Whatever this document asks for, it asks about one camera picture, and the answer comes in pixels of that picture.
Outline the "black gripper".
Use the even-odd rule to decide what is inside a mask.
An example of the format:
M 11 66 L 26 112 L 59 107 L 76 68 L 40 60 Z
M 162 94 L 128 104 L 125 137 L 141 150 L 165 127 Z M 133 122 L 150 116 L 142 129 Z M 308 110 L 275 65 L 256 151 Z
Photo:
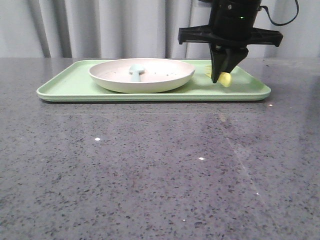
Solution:
M 211 80 L 217 83 L 221 73 L 231 73 L 249 53 L 248 45 L 279 47 L 279 31 L 255 28 L 261 9 L 260 0 L 212 0 L 207 25 L 184 27 L 178 31 L 178 42 L 209 43 L 227 48 L 210 47 Z

